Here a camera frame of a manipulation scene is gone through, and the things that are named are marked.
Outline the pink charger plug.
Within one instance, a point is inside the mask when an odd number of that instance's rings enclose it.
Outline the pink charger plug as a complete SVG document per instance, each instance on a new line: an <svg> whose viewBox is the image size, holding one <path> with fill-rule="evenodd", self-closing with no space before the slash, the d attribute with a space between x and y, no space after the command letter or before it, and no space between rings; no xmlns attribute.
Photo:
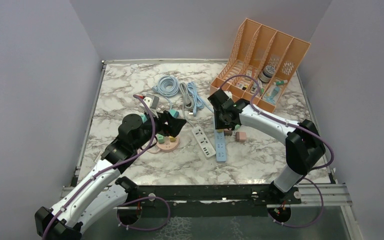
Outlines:
<svg viewBox="0 0 384 240"><path fill-rule="evenodd" d="M247 140L247 134L242 131L237 131L235 133L235 141L239 143L244 143Z"/></svg>
<svg viewBox="0 0 384 240"><path fill-rule="evenodd" d="M229 129L224 129L223 132L224 132L225 136L232 136L233 135L233 131L229 130Z"/></svg>

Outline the blue long power strip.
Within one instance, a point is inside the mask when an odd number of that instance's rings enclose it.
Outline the blue long power strip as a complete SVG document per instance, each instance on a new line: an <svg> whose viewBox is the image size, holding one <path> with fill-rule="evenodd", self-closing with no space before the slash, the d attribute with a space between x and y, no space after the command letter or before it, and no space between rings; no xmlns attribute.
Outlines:
<svg viewBox="0 0 384 240"><path fill-rule="evenodd" d="M215 157L218 163L225 163L227 161L226 140L224 132L218 133L214 130L214 144L215 144Z"/></svg>

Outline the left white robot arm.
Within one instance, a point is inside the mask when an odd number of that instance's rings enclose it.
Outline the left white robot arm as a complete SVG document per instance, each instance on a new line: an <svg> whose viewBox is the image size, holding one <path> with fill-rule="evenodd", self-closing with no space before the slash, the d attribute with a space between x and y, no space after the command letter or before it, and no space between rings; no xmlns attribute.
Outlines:
<svg viewBox="0 0 384 240"><path fill-rule="evenodd" d="M105 148L101 159L77 186L52 207L41 207L34 215L36 231L44 240L79 240L99 218L118 205L137 200L137 185L127 177L120 184L105 187L152 144L156 134L176 137L187 123L169 111L148 115L131 113L122 119L117 137Z"/></svg>

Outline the pink round power strip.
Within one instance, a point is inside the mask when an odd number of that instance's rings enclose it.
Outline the pink round power strip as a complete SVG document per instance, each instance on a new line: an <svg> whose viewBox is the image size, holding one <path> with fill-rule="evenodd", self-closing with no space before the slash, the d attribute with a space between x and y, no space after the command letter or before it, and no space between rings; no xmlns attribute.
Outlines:
<svg viewBox="0 0 384 240"><path fill-rule="evenodd" d="M175 137L173 140L172 140L172 137L169 137L169 136L165 136L163 138L163 142L161 143L157 143L156 146L159 148L159 150L161 152L164 152L164 153L169 153L169 152L173 152L174 150L176 150L178 148L178 146L180 145L180 139Z"/></svg>

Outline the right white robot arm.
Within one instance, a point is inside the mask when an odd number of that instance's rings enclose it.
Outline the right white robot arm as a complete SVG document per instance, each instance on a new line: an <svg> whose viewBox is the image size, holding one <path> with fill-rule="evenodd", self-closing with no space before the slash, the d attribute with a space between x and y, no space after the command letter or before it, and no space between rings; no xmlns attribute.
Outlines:
<svg viewBox="0 0 384 240"><path fill-rule="evenodd" d="M216 129L234 129L237 125L258 130L285 146L286 165L272 181L269 199L280 204L289 196L289 190L305 177L326 153L315 124L279 117L256 107L246 99L233 101L218 89L208 97L214 111Z"/></svg>

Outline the teal charger plug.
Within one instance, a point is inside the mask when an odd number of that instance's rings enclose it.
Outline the teal charger plug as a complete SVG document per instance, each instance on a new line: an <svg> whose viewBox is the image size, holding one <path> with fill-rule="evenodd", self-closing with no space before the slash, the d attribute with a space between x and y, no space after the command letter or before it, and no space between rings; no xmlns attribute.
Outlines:
<svg viewBox="0 0 384 240"><path fill-rule="evenodd" d="M179 112L175 109L170 109L169 113L171 114L172 117L177 118L179 116Z"/></svg>

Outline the orange file organizer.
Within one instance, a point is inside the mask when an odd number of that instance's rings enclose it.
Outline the orange file organizer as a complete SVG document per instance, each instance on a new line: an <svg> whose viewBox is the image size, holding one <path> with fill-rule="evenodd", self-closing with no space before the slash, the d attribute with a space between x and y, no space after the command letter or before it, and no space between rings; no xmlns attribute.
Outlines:
<svg viewBox="0 0 384 240"><path fill-rule="evenodd" d="M210 84L210 93L229 91L234 101L246 99L273 112L311 44L249 18L238 28L224 69ZM267 65L275 67L269 83L259 75Z"/></svg>

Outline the white power strip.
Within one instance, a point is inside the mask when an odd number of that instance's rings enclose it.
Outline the white power strip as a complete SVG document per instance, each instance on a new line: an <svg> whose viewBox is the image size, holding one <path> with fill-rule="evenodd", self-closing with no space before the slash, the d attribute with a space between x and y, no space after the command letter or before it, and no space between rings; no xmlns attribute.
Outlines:
<svg viewBox="0 0 384 240"><path fill-rule="evenodd" d="M193 127L191 132L206 158L210 158L216 155L216 150L200 126Z"/></svg>

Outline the black mounting rail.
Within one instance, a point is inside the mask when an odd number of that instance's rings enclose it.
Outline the black mounting rail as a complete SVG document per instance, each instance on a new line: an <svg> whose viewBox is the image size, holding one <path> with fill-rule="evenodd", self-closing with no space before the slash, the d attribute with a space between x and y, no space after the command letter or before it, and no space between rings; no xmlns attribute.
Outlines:
<svg viewBox="0 0 384 240"><path fill-rule="evenodd" d="M126 176L115 181L127 193L123 217L265 217L269 208L299 205L293 187L277 193L270 184L137 185Z"/></svg>

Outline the yellow charger plug back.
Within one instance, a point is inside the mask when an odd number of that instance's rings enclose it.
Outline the yellow charger plug back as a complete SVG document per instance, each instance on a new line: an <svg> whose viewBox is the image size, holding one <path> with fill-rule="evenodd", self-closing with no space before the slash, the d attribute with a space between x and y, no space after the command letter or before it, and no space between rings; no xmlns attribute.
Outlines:
<svg viewBox="0 0 384 240"><path fill-rule="evenodd" d="M177 141L177 138L176 138L176 137L173 137L173 136L169 136L168 139L169 139L169 141L172 142L172 143L174 143L174 142Z"/></svg>

